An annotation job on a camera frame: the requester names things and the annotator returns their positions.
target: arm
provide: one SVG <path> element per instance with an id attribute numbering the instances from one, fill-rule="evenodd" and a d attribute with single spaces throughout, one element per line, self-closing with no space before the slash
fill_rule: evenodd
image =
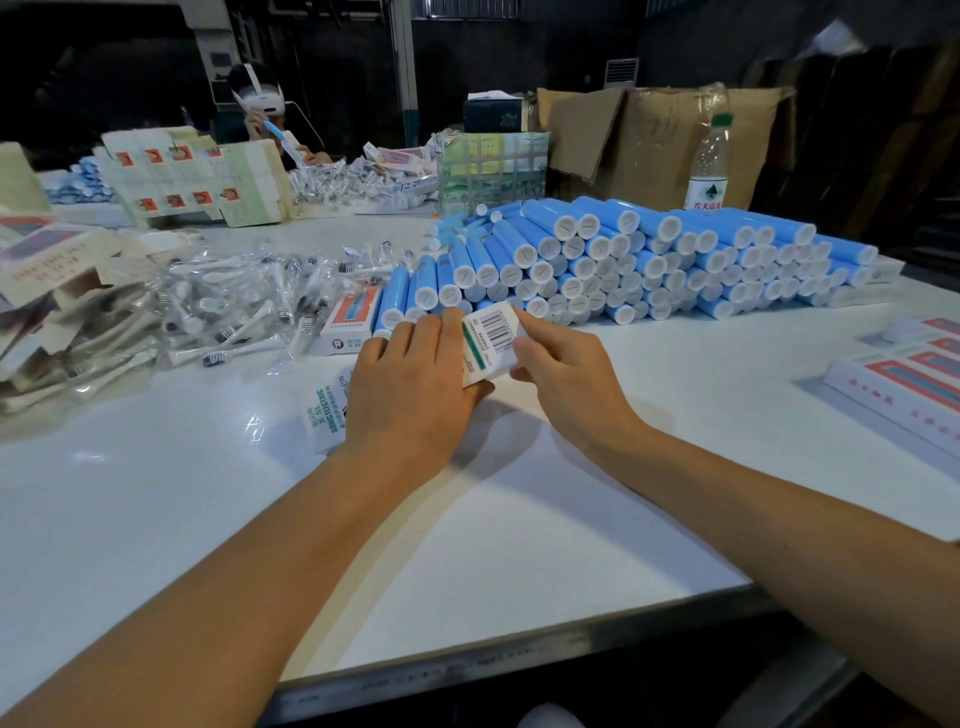
<path id="1" fill-rule="evenodd" d="M 354 556 L 449 462 L 476 403 L 459 311 L 372 339 L 345 445 L 16 705 L 0 726 L 245 726 Z M 417 416 L 411 418 L 411 412 Z"/>
<path id="2" fill-rule="evenodd" d="M 596 336 L 519 315 L 529 338 L 515 341 L 523 368 L 514 376 L 537 385 L 569 442 L 881 683 L 960 725 L 960 551 L 653 429 Z"/>

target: white headset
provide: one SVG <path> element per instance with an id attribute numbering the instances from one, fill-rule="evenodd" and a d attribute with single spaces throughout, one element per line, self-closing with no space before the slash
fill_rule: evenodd
<path id="1" fill-rule="evenodd" d="M 276 85 L 276 91 L 271 89 L 264 90 L 263 86 L 260 85 L 260 80 L 256 77 L 253 66 L 249 63 L 244 63 L 244 67 L 247 69 L 247 73 L 250 75 L 250 80 L 253 83 L 253 93 L 248 93 L 241 98 L 240 94 L 236 91 L 230 90 L 233 98 L 237 100 L 237 103 L 243 110 L 260 109 L 264 113 L 273 116 L 285 113 L 287 104 L 283 99 L 283 89 L 280 88 L 280 84 Z"/>

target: barcode label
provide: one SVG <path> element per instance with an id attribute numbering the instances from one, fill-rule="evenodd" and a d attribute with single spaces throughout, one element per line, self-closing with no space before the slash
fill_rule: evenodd
<path id="1" fill-rule="evenodd" d="M 507 318 L 499 311 L 494 311 L 489 316 L 480 319 L 480 326 L 484 333 L 490 339 L 493 350 L 497 353 L 503 353 L 514 343 L 514 335 L 510 331 L 510 325 Z"/>

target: hand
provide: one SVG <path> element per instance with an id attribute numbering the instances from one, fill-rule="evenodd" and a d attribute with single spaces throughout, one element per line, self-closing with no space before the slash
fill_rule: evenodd
<path id="1" fill-rule="evenodd" d="M 331 159 L 330 155 L 326 152 L 314 154 L 310 151 L 309 147 L 304 144 L 297 146 L 296 149 L 303 156 L 303 163 L 311 167 L 315 167 L 318 164 L 333 164 L 333 159 Z"/>
<path id="2" fill-rule="evenodd" d="M 449 308 L 364 344 L 350 379 L 341 452 L 388 464 L 411 490 L 439 473 L 467 431 L 488 381 L 464 389 L 463 312 Z"/>
<path id="3" fill-rule="evenodd" d="M 526 311 L 516 315 L 527 335 L 514 340 L 520 367 L 511 376 L 537 385 L 550 424 L 587 457 L 633 441 L 647 425 L 627 403 L 600 339 Z"/>
<path id="4" fill-rule="evenodd" d="M 266 127 L 263 126 L 263 122 L 266 120 L 267 113 L 263 109 L 250 109 L 247 111 L 247 116 L 244 117 L 243 123 L 244 126 L 247 127 L 247 133 L 250 135 L 250 141 L 270 138 Z"/>

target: bottle label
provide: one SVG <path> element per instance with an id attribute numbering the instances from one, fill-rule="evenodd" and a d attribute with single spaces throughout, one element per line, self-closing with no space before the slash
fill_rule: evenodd
<path id="1" fill-rule="evenodd" d="M 692 177 L 690 186 L 686 189 L 684 209 L 720 209 L 726 193 L 726 177 Z"/>

